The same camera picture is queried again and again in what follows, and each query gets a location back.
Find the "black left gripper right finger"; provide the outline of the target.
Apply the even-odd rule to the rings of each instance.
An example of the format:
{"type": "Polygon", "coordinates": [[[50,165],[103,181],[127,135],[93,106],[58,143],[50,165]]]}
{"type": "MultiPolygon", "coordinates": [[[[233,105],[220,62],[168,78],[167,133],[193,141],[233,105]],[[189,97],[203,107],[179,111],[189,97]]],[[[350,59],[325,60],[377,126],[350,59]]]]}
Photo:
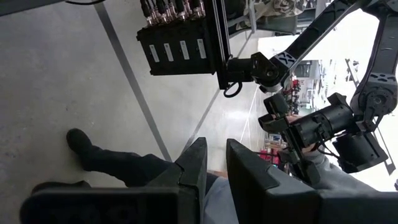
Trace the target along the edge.
{"type": "Polygon", "coordinates": [[[398,193],[315,190],[235,139],[226,159],[239,224],[398,224],[398,193]]]}

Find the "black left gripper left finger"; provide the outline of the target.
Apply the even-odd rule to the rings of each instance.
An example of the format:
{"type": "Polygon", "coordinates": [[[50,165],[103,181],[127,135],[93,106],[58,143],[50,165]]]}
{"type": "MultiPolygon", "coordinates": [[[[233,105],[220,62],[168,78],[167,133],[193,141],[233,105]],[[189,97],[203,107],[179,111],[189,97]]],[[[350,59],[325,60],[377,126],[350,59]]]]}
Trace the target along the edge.
{"type": "Polygon", "coordinates": [[[21,224],[202,224],[207,142],[196,139],[143,187],[52,187],[28,197],[21,224]]]}

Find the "person's forearm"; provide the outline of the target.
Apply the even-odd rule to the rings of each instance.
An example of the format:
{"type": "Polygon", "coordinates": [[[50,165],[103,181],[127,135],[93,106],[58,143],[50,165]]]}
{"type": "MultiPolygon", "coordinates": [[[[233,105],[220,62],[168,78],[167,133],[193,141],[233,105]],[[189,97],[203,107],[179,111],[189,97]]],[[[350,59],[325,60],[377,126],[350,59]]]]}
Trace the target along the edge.
{"type": "Polygon", "coordinates": [[[346,192],[376,192],[376,189],[345,173],[332,164],[326,155],[318,151],[306,152],[305,158],[313,162],[320,175],[316,184],[311,184],[314,189],[342,190],[346,192]]]}

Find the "person's torso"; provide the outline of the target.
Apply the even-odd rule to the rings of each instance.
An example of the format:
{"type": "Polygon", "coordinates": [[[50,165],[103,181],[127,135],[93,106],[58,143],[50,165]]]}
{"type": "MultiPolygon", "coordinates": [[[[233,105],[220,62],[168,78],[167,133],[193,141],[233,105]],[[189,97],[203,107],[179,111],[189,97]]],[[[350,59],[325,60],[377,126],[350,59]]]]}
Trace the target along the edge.
{"type": "Polygon", "coordinates": [[[207,173],[203,224],[239,224],[226,177],[207,173]]]}

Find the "person's leg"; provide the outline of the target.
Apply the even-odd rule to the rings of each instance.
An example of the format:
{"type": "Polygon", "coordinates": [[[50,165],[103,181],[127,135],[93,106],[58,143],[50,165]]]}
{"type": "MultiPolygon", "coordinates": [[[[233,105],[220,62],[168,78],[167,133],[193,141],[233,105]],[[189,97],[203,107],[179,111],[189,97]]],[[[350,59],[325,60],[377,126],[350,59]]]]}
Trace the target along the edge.
{"type": "Polygon", "coordinates": [[[102,149],[77,128],[67,132],[66,140],[83,170],[108,174],[123,181],[127,187],[145,186],[173,164],[153,154],[140,156],[133,152],[102,149]]]}

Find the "person's hand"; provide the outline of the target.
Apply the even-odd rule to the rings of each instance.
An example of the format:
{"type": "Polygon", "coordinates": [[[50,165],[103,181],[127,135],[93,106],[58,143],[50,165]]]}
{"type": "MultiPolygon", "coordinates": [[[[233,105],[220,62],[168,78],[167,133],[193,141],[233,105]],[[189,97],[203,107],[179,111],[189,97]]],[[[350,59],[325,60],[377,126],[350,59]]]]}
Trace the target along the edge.
{"type": "MultiPolygon", "coordinates": [[[[288,120],[290,123],[293,123],[294,121],[298,120],[299,118],[301,118],[301,116],[298,116],[298,115],[295,115],[295,114],[287,116],[287,120],[288,120]]],[[[303,148],[302,148],[302,152],[303,152],[303,153],[311,152],[311,151],[313,150],[314,147],[315,147],[315,144],[311,144],[311,145],[309,145],[309,146],[307,146],[307,147],[303,147],[303,148]]]]}

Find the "black control box with labels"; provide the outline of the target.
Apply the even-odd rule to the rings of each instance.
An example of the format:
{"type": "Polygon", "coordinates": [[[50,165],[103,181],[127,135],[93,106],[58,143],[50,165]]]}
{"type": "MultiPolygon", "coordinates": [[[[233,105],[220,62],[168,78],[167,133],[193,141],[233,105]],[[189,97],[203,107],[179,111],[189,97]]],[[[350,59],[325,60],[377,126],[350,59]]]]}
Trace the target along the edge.
{"type": "Polygon", "coordinates": [[[139,0],[147,25],[137,31],[150,74],[215,73],[203,0],[139,0]]]}

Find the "camouflage fabric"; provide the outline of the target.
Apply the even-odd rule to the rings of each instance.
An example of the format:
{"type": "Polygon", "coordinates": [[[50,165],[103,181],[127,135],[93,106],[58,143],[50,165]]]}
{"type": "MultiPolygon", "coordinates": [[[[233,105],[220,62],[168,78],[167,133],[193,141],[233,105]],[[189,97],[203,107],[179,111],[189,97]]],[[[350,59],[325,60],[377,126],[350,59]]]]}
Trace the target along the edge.
{"type": "Polygon", "coordinates": [[[245,30],[295,34],[297,25],[315,18],[317,0],[227,0],[230,35],[245,30]]]}

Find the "black aluminium post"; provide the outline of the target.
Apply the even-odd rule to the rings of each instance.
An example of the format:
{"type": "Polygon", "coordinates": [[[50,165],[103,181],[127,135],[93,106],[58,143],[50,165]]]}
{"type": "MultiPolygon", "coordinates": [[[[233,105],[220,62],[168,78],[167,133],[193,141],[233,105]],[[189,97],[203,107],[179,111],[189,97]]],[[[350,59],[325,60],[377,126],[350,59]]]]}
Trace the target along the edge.
{"type": "Polygon", "coordinates": [[[203,0],[210,32],[211,51],[220,90],[228,87],[226,63],[230,56],[224,0],[203,0]]]}

